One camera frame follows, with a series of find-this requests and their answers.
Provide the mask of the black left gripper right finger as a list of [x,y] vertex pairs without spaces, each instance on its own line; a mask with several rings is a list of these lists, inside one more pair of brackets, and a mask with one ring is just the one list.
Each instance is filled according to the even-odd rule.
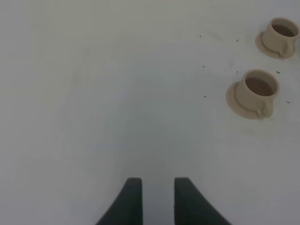
[[174,222],[176,225],[229,225],[189,178],[174,180]]

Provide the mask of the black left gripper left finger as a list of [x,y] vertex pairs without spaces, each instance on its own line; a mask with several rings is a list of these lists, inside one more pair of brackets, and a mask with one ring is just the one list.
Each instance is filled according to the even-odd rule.
[[141,225],[142,223],[142,179],[129,178],[115,201],[96,225]]

